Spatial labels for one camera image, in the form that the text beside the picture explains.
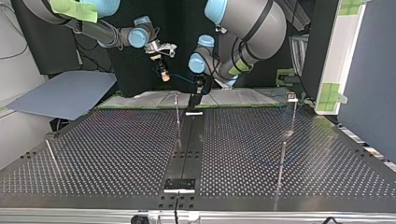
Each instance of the black metal plate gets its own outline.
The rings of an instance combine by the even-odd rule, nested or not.
[[[53,144],[57,162],[43,149],[0,173],[0,206],[174,209],[163,187],[182,177],[196,179],[183,209],[396,212],[396,174],[309,110],[207,109],[181,134],[176,120],[173,110],[93,112]]]

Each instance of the white panel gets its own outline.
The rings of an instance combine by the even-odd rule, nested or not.
[[[5,7],[1,7],[18,28],[15,15]],[[0,13],[0,58],[23,51],[25,39],[9,24]],[[16,95],[30,91],[44,82],[39,74],[30,50],[21,56],[0,60],[0,102]]]
[[[358,15],[337,16],[332,31],[329,52],[323,68],[318,98],[320,97],[322,86],[325,83],[339,83],[339,93],[344,93],[365,9],[366,5],[362,5]],[[333,112],[318,111],[317,104],[316,112],[320,115],[338,115],[339,108],[340,104],[337,104]]]
[[[39,145],[50,132],[50,120],[12,111],[0,113],[0,170]]]

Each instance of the vertical post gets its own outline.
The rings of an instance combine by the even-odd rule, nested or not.
[[[294,120],[296,119],[297,103],[298,103],[298,102],[295,102],[295,103],[294,103],[293,122],[294,122]]]
[[[46,144],[47,144],[47,147],[49,148],[50,156],[52,157],[53,160],[56,161],[55,155],[53,154],[53,151],[52,151],[52,147],[50,146],[50,141],[48,139],[46,139]]]
[[[285,154],[286,154],[286,142],[282,143],[282,151],[280,154],[280,165],[279,165],[279,176],[277,178],[277,186],[280,187],[282,185],[282,174],[283,174],[283,166],[285,163]]]
[[[176,106],[176,115],[177,115],[177,126],[180,129],[180,114],[178,113],[178,92],[175,95],[175,106]]]

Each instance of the thin metal pin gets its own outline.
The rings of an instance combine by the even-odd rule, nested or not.
[[[280,187],[282,185],[282,174],[283,174],[283,166],[285,162],[285,154],[286,154],[286,142],[282,144],[282,152],[280,154],[280,166],[279,166],[279,176],[277,178],[277,186]]]
[[[49,148],[50,156],[52,157],[53,160],[56,161],[55,155],[53,154],[53,151],[52,151],[52,147],[50,146],[50,141],[48,139],[46,139],[46,144],[47,144],[47,147]]]

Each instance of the end effector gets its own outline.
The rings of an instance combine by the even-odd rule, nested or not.
[[[128,42],[135,48],[145,48],[150,59],[154,61],[164,82],[170,80],[170,73],[163,61],[163,55],[170,58],[176,56],[177,46],[174,44],[161,44],[157,38],[159,29],[154,28],[149,17],[141,17],[134,21],[135,28],[128,34]]]

